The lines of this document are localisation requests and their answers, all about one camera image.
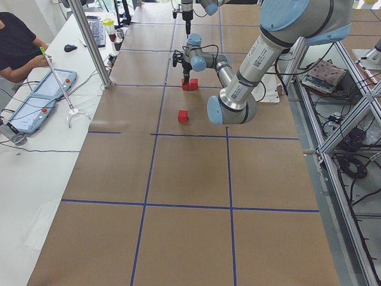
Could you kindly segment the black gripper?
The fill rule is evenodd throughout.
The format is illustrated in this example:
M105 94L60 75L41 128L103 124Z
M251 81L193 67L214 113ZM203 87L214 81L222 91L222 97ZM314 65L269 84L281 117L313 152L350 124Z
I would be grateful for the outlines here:
M182 19L185 20L186 36L191 33L191 20L193 20L193 10L182 11Z
M190 63L183 61L182 62L183 67L183 78L189 82L190 81L190 71L192 70L192 66Z

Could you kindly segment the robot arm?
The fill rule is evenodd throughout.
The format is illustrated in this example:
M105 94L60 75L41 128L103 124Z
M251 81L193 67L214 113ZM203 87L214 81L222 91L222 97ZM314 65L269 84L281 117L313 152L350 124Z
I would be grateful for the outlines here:
M216 125L244 124L257 112L252 94L279 55L303 37L308 46L334 43L348 36L352 1L263 1L260 35L236 73L221 54L204 52L200 35L189 35L184 53L184 75L214 69L223 89L208 99L207 113Z
M229 1L223 1L223 0L200 0L200 1L188 1L188 0L182 0L180 2L179 10L177 11L178 14L182 15L182 19L185 22L185 31L186 36L188 37L191 34L191 21L193 20L194 15L194 3L199 3L201 7L204 9L206 15L212 16L214 15L218 8Z

